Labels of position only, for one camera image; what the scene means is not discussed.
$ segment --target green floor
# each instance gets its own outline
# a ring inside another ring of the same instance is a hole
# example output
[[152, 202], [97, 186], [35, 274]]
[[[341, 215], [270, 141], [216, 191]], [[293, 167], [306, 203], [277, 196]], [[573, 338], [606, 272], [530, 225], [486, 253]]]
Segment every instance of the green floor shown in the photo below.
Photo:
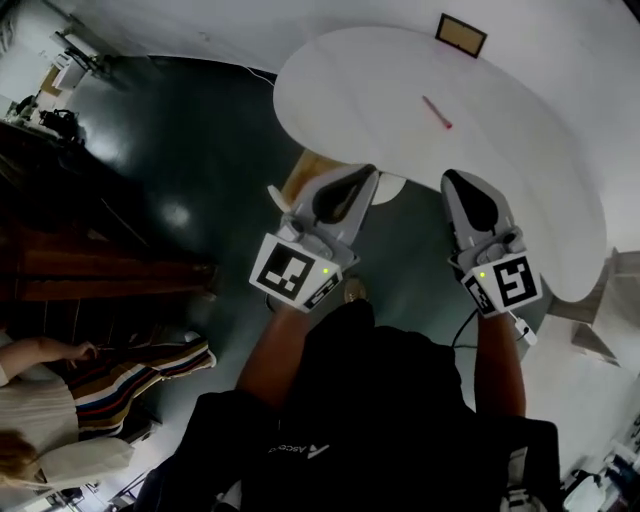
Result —
[[[229, 389], [269, 318], [247, 279], [264, 233], [279, 214], [266, 187], [281, 185], [302, 149], [278, 124], [271, 87], [241, 67], [177, 59], [121, 59], [115, 84], [85, 78], [69, 105], [86, 146], [144, 193], [147, 221], [163, 243], [210, 255], [220, 264], [220, 296], [187, 312], [210, 339], [218, 368], [158, 386], [164, 421], [177, 431], [203, 392]], [[473, 310], [446, 264], [451, 251], [440, 194], [407, 184], [392, 202], [372, 207], [355, 244], [378, 323], [450, 343]], [[324, 309], [340, 301], [339, 292]], [[528, 308], [537, 328], [546, 301]], [[460, 343], [475, 342], [475, 322]], [[471, 399], [474, 351], [458, 351]], [[385, 365], [402, 354], [380, 354]]]

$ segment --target striped clothing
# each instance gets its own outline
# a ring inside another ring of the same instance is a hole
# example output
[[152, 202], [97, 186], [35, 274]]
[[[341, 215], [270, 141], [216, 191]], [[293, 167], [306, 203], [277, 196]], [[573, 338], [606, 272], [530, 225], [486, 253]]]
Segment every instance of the striped clothing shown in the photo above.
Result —
[[128, 349], [122, 356], [101, 353], [98, 366], [65, 379], [75, 401], [80, 439], [117, 435], [138, 395], [156, 382], [211, 368], [215, 362], [203, 338], [187, 345]]

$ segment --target red pen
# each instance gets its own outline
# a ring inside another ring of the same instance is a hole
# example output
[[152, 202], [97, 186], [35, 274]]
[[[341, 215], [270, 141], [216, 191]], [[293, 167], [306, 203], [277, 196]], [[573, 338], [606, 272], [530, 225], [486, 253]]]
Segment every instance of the red pen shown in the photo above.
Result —
[[444, 127], [445, 127], [447, 130], [450, 130], [450, 129], [451, 129], [451, 127], [452, 127], [453, 125], [451, 124], [451, 122], [450, 122], [446, 117], [444, 117], [444, 116], [440, 113], [440, 111], [436, 108], [436, 106], [435, 106], [433, 103], [431, 103], [431, 101], [429, 100], [429, 98], [427, 98], [426, 96], [423, 96], [423, 97], [422, 97], [422, 100], [427, 104], [427, 106], [431, 109], [431, 111], [432, 111], [435, 115], [437, 115], [437, 116], [438, 116], [438, 119], [440, 119], [440, 122], [442, 122], [442, 124], [444, 125]]

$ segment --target white top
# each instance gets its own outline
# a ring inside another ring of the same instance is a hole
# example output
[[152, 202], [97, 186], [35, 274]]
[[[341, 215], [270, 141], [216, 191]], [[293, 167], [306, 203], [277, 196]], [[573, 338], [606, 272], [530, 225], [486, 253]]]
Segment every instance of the white top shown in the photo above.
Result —
[[573, 137], [487, 61], [408, 30], [339, 30], [289, 58], [273, 102], [287, 133], [322, 156], [372, 163], [436, 190], [448, 169], [483, 178], [506, 196], [556, 296], [576, 301], [595, 285], [605, 221]]
[[[0, 346], [9, 343], [11, 338], [0, 333]], [[35, 370], [21, 377], [39, 380], [9, 384], [0, 365], [0, 430], [21, 432], [42, 455], [78, 441], [78, 417], [71, 392], [62, 379], [44, 367]]]

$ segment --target white table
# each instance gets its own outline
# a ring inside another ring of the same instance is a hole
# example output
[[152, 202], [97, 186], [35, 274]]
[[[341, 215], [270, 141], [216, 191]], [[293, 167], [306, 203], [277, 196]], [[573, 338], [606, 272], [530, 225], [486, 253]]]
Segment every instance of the white table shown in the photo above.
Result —
[[507, 197], [553, 293], [577, 301], [593, 288], [606, 228], [573, 137], [492, 64], [426, 34], [339, 30], [289, 58], [273, 101], [289, 135], [328, 158], [373, 163], [436, 190], [447, 169], [482, 177]]

